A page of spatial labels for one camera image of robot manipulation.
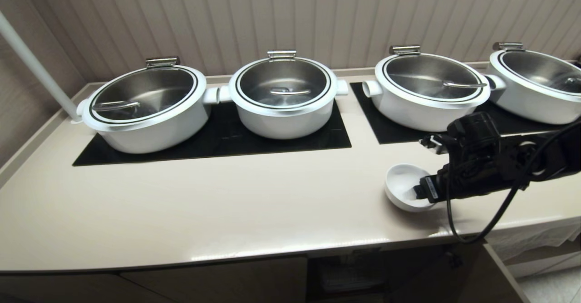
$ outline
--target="stainless steel lid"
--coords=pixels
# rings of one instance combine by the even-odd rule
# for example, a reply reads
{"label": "stainless steel lid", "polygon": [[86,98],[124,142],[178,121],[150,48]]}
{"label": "stainless steel lid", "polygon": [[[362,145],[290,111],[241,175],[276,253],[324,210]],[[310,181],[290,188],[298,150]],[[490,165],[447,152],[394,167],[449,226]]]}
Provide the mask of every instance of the stainless steel lid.
{"label": "stainless steel lid", "polygon": [[390,52],[398,57],[384,64],[385,77],[415,96],[436,101],[465,101],[480,94],[481,88],[486,86],[463,64],[437,55],[422,54],[419,46],[392,46]]}
{"label": "stainless steel lid", "polygon": [[176,107],[197,86],[195,75],[174,67],[176,63],[179,63],[177,58],[169,62],[148,59],[147,69],[111,82],[95,96],[91,114],[104,122],[127,122]]}
{"label": "stainless steel lid", "polygon": [[308,105],[330,88],[326,71],[295,57],[296,51],[269,51],[269,59],[243,71],[236,90],[252,104],[274,108]]}
{"label": "stainless steel lid", "polygon": [[500,62],[521,78],[573,95],[581,94],[581,69],[534,51],[508,50]]}

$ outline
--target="white bowl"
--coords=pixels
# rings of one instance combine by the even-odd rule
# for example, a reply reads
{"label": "white bowl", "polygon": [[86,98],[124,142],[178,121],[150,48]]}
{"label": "white bowl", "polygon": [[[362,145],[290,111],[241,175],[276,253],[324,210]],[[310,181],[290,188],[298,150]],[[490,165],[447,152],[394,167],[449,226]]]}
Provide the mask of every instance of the white bowl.
{"label": "white bowl", "polygon": [[392,166],[385,175],[385,193],[398,208],[409,212],[425,211],[434,206],[427,198],[415,198],[414,186],[421,177],[429,176],[427,171],[410,164]]}

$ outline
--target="robotic arm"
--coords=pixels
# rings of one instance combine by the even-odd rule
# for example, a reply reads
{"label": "robotic arm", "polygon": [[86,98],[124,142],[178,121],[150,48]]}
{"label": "robotic arm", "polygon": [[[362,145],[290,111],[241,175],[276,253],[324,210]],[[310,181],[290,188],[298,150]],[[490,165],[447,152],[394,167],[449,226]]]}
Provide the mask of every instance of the robotic arm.
{"label": "robotic arm", "polygon": [[572,129],[558,133],[502,137],[485,112],[457,119],[448,125],[447,134],[430,133],[420,140],[436,154],[448,153],[450,163],[436,175],[420,179],[419,185],[414,187],[416,197],[434,203],[446,201],[448,189],[450,199],[510,189],[544,144],[546,147],[537,154],[519,189],[526,189],[530,181],[547,181],[578,173],[581,171],[581,124],[576,123]]}

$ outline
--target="white pole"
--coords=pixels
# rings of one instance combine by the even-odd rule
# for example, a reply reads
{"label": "white pole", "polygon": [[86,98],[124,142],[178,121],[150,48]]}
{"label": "white pole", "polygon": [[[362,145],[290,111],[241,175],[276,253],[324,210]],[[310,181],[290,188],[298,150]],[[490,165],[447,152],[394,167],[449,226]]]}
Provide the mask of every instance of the white pole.
{"label": "white pole", "polygon": [[50,92],[52,97],[61,107],[71,116],[73,121],[81,121],[81,117],[77,115],[77,106],[69,99],[67,94],[60,88],[52,76],[46,71],[38,59],[34,56],[32,51],[27,47],[27,45],[22,41],[20,36],[16,33],[12,25],[4,17],[4,14],[0,11],[0,34],[4,36],[4,39],[8,41],[8,44],[16,51],[17,55],[22,59],[26,66],[29,67],[31,72],[38,78],[38,80],[44,85],[46,90]]}

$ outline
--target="paneled wall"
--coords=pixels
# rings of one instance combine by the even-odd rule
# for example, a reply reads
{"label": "paneled wall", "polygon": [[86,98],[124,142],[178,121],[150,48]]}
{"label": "paneled wall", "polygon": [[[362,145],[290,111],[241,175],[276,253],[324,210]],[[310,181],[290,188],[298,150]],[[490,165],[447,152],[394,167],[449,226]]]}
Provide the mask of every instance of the paneled wall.
{"label": "paneled wall", "polygon": [[32,0],[81,75],[108,80],[178,54],[208,75],[268,49],[332,68],[372,67],[391,44],[486,60],[494,41],[581,54],[581,0]]}
{"label": "paneled wall", "polygon": [[[0,0],[0,10],[68,95],[86,84],[29,0]],[[58,108],[0,36],[0,167]]]}

